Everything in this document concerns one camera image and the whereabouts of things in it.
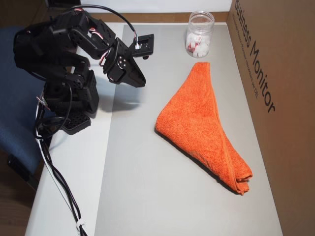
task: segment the glass jar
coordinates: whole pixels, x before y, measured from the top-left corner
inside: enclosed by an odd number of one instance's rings
[[[206,11],[191,13],[186,35],[186,50],[194,58],[205,57],[210,49],[210,42],[215,18]]]

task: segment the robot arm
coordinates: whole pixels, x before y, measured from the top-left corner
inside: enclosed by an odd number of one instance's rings
[[[74,53],[79,46],[93,59],[106,57],[103,70],[110,82],[143,87],[146,80],[133,57],[146,57],[153,53],[154,35],[139,37],[137,42],[145,46],[136,50],[133,42],[128,48],[103,21],[75,8],[52,21],[18,32],[14,53],[16,65],[26,71],[48,80],[75,81],[82,86],[84,66],[81,63],[87,67],[89,63]],[[77,70],[71,74],[65,69],[67,66],[74,66]]]
[[[43,100],[50,110],[62,117],[71,107],[70,122],[62,129],[74,134],[91,124],[85,112],[95,113],[99,101],[89,60],[77,55],[76,48],[100,59],[111,83],[143,87],[146,80],[134,57],[146,59],[153,53],[153,46],[153,34],[139,38],[135,34],[133,43],[127,47],[103,21],[81,8],[73,8],[51,21],[17,32],[13,51],[17,67],[45,80]],[[67,85],[72,88],[71,94]]]

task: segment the cardboard box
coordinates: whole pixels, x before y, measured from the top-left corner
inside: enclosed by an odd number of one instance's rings
[[[227,25],[283,235],[315,235],[315,3],[233,0]]]

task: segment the blue chair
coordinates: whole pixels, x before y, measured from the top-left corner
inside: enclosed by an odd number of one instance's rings
[[[33,127],[44,82],[15,66],[13,39],[20,29],[0,29],[0,148],[10,154],[9,166],[36,188],[32,176],[41,154]]]

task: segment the folded towel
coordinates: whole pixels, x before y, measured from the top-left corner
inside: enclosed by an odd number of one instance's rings
[[[227,138],[211,85],[210,64],[196,63],[161,111],[156,131],[200,161],[240,194],[249,190],[252,171]]]

